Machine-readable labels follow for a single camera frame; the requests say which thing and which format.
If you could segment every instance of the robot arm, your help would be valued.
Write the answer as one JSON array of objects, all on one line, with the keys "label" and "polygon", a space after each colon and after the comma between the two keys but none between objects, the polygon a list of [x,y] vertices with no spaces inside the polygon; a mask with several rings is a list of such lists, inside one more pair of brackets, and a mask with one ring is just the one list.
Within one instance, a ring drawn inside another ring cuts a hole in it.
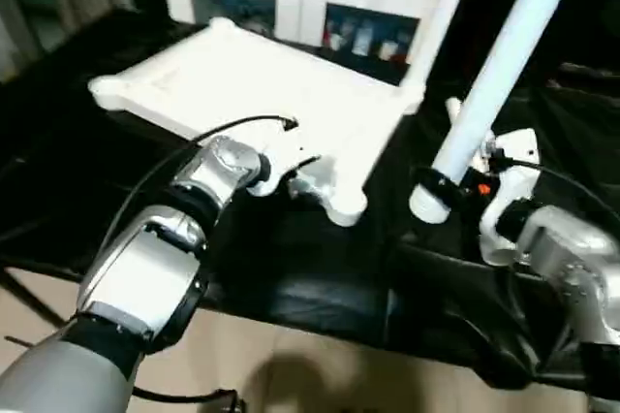
[{"label": "robot arm", "polygon": [[[84,278],[72,320],[0,376],[0,410],[125,411],[144,356],[178,341],[199,305],[219,214],[265,170],[250,146],[211,139],[173,179],[177,206],[143,210]],[[201,213],[178,206],[190,204]]]},{"label": "robot arm", "polygon": [[593,412],[620,411],[620,250],[600,229],[555,207],[514,202],[498,232],[516,243],[516,259],[562,296]]}]

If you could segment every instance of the white pole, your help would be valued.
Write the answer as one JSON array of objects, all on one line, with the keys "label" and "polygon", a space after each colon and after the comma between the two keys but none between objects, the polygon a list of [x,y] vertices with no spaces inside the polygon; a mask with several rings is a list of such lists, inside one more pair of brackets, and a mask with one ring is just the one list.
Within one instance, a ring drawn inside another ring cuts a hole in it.
[{"label": "white pole", "polygon": [[[433,169],[460,183],[559,2],[516,0],[456,124],[433,162]],[[421,186],[414,190],[409,207],[415,216],[431,224],[444,222],[450,213],[448,207]]]},{"label": "white pole", "polygon": [[448,27],[460,0],[439,0],[432,18],[425,30],[420,30],[419,45],[414,44],[414,60],[405,78],[400,82],[399,97],[409,107],[406,114],[418,111],[421,104],[420,87],[426,86],[426,80],[435,63]]}]

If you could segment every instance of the black table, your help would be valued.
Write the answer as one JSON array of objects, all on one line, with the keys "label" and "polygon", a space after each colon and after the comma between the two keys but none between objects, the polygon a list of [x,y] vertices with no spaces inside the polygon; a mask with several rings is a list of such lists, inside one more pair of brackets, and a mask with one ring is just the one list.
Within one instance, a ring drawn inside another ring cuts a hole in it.
[{"label": "black table", "polygon": [[[4,267],[73,280],[83,276],[128,189],[181,143],[127,113],[99,109],[86,84],[196,30],[115,12],[0,88]],[[404,71],[351,56],[324,57],[394,83]],[[573,344],[563,344],[549,359],[564,321],[551,289],[527,270],[484,265],[472,225],[458,213],[445,225],[420,231],[408,210],[415,166],[432,161],[449,127],[443,102],[464,90],[458,82],[431,82],[420,113],[402,121],[367,182],[368,210],[351,229],[334,226],[319,207],[283,194],[264,199],[241,194],[213,239],[203,306],[470,366],[497,387],[541,381],[581,389]],[[495,131],[534,127],[546,165],[579,176],[618,206],[620,190],[614,186],[620,173],[605,166],[620,146],[613,132],[620,106],[613,99],[574,94],[515,90]],[[579,130],[574,143],[567,133],[574,137]],[[591,156],[591,146],[602,137],[607,144]],[[565,185],[543,176],[537,194],[618,232]]]}]

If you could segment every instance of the black cable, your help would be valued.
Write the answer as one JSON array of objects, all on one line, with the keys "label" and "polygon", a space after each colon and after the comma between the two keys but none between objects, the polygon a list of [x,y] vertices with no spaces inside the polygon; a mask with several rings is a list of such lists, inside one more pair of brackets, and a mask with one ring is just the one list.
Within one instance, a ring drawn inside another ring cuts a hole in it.
[{"label": "black cable", "polygon": [[23,347],[23,348],[32,348],[35,346],[35,344],[32,342],[22,340],[21,338],[13,337],[12,335],[5,335],[4,339],[7,342],[14,343],[15,345],[19,345],[20,347]]},{"label": "black cable", "polygon": [[565,175],[565,174],[562,174],[562,173],[558,173],[557,171],[554,171],[554,170],[552,170],[552,169],[550,169],[550,168],[548,168],[546,166],[542,166],[540,164],[530,163],[529,161],[521,161],[521,160],[518,160],[518,159],[506,158],[506,157],[502,158],[501,156],[498,159],[496,159],[495,161],[496,162],[500,161],[501,164],[503,164],[503,165],[523,166],[524,168],[536,169],[537,171],[541,171],[542,173],[545,173],[545,174],[548,174],[548,175],[552,175],[555,178],[559,178],[560,180],[563,180],[563,181],[569,183],[571,186],[573,186],[574,188],[578,189],[581,193],[586,195],[590,200],[595,202],[605,212],[607,212],[609,215],[611,215],[613,217],[613,219],[616,221],[616,223],[618,225],[620,225],[620,214],[618,214],[615,211],[615,209],[613,209],[613,207],[611,207],[610,205],[605,203],[601,198],[599,198],[599,196],[596,193],[594,193],[588,187],[586,187],[582,183],[578,182],[577,180],[569,177],[568,175]]},{"label": "black cable", "polygon": [[181,155],[183,155],[186,152],[188,152],[189,150],[193,149],[194,146],[197,143],[200,143],[203,140],[208,139],[209,137],[211,137],[211,136],[213,136],[213,135],[215,135],[215,134],[217,134],[219,132],[222,132],[224,130],[230,129],[230,128],[235,127],[237,125],[245,124],[247,122],[253,122],[253,121],[256,121],[256,120],[279,120],[279,121],[282,121],[282,122],[285,123],[285,130],[289,130],[289,129],[291,129],[291,128],[293,128],[293,127],[295,127],[297,125],[297,122],[294,119],[283,117],[281,115],[254,115],[254,116],[251,116],[251,117],[243,117],[241,119],[238,119],[238,120],[235,120],[235,121],[232,121],[232,122],[228,122],[226,124],[222,124],[222,125],[220,125],[218,127],[215,127],[214,129],[211,129],[211,130],[209,130],[207,132],[204,132],[202,134],[199,134],[199,135],[193,137],[191,140],[186,142],[180,148],[176,149],[171,154],[166,156],[164,159],[159,161],[155,166],[153,166],[151,168],[150,171],[148,171],[138,181],[138,183],[136,183],[136,185],[134,185],[134,188],[132,188],[131,192],[129,192],[127,197],[125,197],[125,200],[123,201],[123,204],[118,209],[116,214],[114,214],[114,217],[112,218],[111,222],[109,223],[108,229],[106,230],[106,234],[104,235],[104,238],[103,238],[101,244],[99,245],[99,249],[97,250],[97,254],[95,255],[96,258],[99,258],[101,256],[101,254],[103,253],[103,251],[106,249],[106,247],[109,245],[109,242],[110,242],[112,236],[114,235],[114,232],[116,232],[116,228],[118,227],[118,223],[121,221],[123,214],[125,213],[125,211],[129,207],[131,202],[134,200],[134,198],[136,197],[136,195],[138,194],[138,192],[140,191],[142,186],[152,176],[154,176],[159,171],[161,171],[168,163],[171,163],[172,161],[178,159]]},{"label": "black cable", "polygon": [[553,345],[549,349],[548,355],[536,366],[537,373],[543,373],[547,371],[549,365],[553,361],[553,357],[562,351],[568,341],[571,339],[571,333],[573,332],[573,326],[569,317],[565,317],[562,323],[562,328],[558,333]]},{"label": "black cable", "polygon": [[211,394],[206,394],[204,396],[169,396],[167,394],[158,394],[156,392],[146,391],[145,389],[141,389],[140,387],[134,387],[133,395],[142,398],[143,400],[157,401],[159,403],[209,403],[211,401],[219,400],[220,398],[232,396],[235,400],[237,399],[237,393],[233,390],[217,390],[212,392]]},{"label": "black cable", "polygon": [[[297,122],[294,119],[290,119],[287,117],[283,117],[281,115],[255,115],[251,117],[243,117],[241,119],[228,122],[226,124],[222,124],[214,129],[211,129],[207,132],[199,134],[193,137],[191,140],[186,142],[184,145],[173,151],[171,154],[166,156],[164,159],[159,161],[155,166],[153,166],[142,178],[134,185],[131,192],[125,197],[123,204],[118,209],[118,211],[114,214],[111,222],[109,223],[108,230],[104,235],[104,239],[97,250],[96,258],[101,256],[103,251],[109,245],[116,228],[118,227],[119,222],[122,219],[123,214],[134,200],[138,192],[142,189],[142,186],[155,174],[157,174],[160,170],[162,170],[167,164],[177,160],[180,156],[187,153],[188,151],[194,149],[197,143],[202,142],[209,137],[222,132],[224,130],[230,129],[237,125],[245,124],[247,122],[253,122],[257,120],[279,120],[284,122],[285,130],[292,129],[297,125]],[[203,395],[203,396],[170,396],[167,394],[158,394],[156,392],[147,391],[146,389],[141,389],[140,387],[134,387],[133,395],[139,398],[143,398],[145,400],[158,401],[161,403],[206,403],[208,401],[216,400],[218,398],[222,398],[225,396],[233,395],[233,398],[236,398],[236,391],[215,391],[214,393]]]},{"label": "black cable", "polygon": [[54,217],[53,214],[49,214],[47,216],[38,217],[36,219],[32,219],[30,221],[26,221],[23,224],[15,226],[8,231],[0,233],[0,243],[4,243],[5,241],[13,240],[15,238],[24,236],[34,230],[39,229],[43,224],[50,221],[51,218]]}]

